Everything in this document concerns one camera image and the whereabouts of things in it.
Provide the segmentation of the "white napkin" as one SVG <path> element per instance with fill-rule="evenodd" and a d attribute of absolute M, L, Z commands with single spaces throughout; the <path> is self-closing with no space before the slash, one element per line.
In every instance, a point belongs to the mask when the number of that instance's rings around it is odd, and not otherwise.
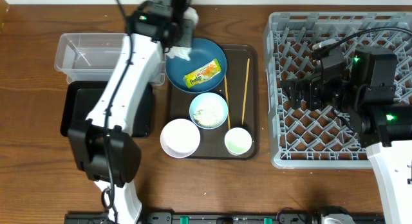
<path fill-rule="evenodd" d="M 169 50 L 169 52 L 166 53 L 166 56 L 171 59 L 178 57 L 180 59 L 189 61 L 190 60 L 189 54 L 192 50 L 191 41 L 193 39 L 193 32 L 199 21 L 199 16 L 194 8 L 188 7 L 188 9 L 186 9 L 186 11 L 183 14 L 183 20 L 188 21 L 188 24 L 189 24 L 189 46 L 188 47 L 173 46 Z"/>

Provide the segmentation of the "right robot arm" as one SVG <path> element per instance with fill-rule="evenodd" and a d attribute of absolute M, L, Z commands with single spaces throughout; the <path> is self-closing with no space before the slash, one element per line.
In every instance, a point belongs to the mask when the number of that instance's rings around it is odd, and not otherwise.
<path fill-rule="evenodd" d="M 411 223 L 411 106 L 395 102 L 397 56 L 385 47 L 355 49 L 350 69 L 341 44 L 316 44 L 315 73 L 280 85 L 294 109 L 331 106 L 349 115 L 377 179 L 386 223 Z"/>

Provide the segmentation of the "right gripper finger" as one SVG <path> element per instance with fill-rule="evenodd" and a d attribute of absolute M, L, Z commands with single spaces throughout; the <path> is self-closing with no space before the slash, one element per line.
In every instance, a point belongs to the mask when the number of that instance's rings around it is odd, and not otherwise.
<path fill-rule="evenodd" d="M 281 81 L 281 88 L 290 100 L 306 100 L 310 90 L 306 79 L 288 79 Z"/>
<path fill-rule="evenodd" d="M 312 86 L 309 82 L 293 82 L 290 86 L 290 102 L 292 108 L 300 108 L 301 102 L 305 101 L 306 108 L 312 110 L 311 90 Z"/>

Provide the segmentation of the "dark blue plate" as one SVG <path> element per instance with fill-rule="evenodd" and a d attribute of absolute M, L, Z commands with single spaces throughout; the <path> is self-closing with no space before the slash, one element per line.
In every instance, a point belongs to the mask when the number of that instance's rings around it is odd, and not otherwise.
<path fill-rule="evenodd" d="M 179 57 L 166 58 L 166 75 L 174 87 L 187 93 L 204 93 L 214 89 L 223 81 L 227 72 L 227 58 L 218 44 L 208 39 L 195 38 L 192 42 L 189 57 L 189 61 Z M 183 77 L 213 60 L 217 60 L 221 72 L 204 83 L 188 88 L 183 81 Z"/>

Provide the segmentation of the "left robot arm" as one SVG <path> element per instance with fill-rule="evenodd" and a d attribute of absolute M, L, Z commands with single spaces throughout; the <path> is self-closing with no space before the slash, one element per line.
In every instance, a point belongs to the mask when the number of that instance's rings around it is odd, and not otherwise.
<path fill-rule="evenodd" d="M 142 203 L 134 178 L 141 150 L 132 138 L 136 112 L 163 55 L 189 58 L 198 22 L 191 0 L 146 0 L 131 15 L 118 8 L 125 35 L 117 65 L 94 108 L 68 128 L 76 166 L 100 189 L 105 210 L 77 218 L 85 223 L 138 222 Z"/>

